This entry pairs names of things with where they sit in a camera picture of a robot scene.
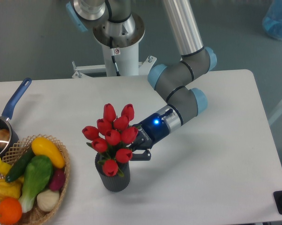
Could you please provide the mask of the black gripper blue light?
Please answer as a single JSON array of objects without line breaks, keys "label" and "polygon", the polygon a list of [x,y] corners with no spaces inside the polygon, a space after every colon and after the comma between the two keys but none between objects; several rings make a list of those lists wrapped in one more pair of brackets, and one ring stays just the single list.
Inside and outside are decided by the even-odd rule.
[{"label": "black gripper blue light", "polygon": [[145,151],[143,153],[133,153],[131,161],[149,161],[151,153],[148,149],[151,149],[153,145],[170,133],[166,122],[158,113],[148,116],[137,124],[133,124],[132,127],[138,129],[137,137],[133,141],[133,150]]}]

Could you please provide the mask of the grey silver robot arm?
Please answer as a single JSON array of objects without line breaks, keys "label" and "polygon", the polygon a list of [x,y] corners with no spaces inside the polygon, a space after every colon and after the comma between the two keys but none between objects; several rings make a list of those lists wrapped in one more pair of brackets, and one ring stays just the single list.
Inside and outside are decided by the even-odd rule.
[{"label": "grey silver robot arm", "polygon": [[150,160],[150,149],[158,141],[198,116],[207,107],[199,89],[187,85],[216,66],[213,50],[205,47],[190,2],[162,2],[174,34],[181,61],[172,66],[155,65],[153,58],[140,63],[139,42],[144,36],[142,19],[131,11],[128,0],[72,0],[67,12],[82,32],[91,30],[102,46],[104,64],[76,67],[77,73],[104,71],[107,76],[147,75],[152,88],[166,106],[136,125],[139,133],[130,145],[133,161]]}]

